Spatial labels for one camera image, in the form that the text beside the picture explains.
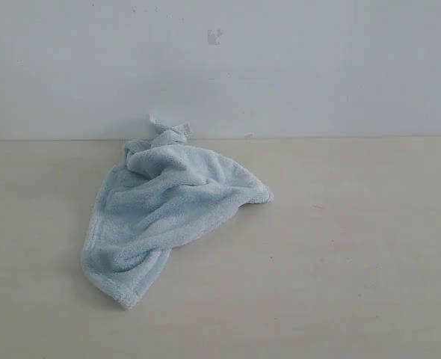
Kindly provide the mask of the light blue fluffy towel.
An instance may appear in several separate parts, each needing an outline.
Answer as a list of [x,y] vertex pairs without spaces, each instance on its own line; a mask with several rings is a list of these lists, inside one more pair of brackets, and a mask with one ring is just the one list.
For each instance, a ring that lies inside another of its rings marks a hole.
[[236,161],[188,143],[191,128],[149,119],[155,137],[124,144],[124,160],[97,193],[81,251],[93,285],[133,308],[161,274],[170,252],[273,192]]

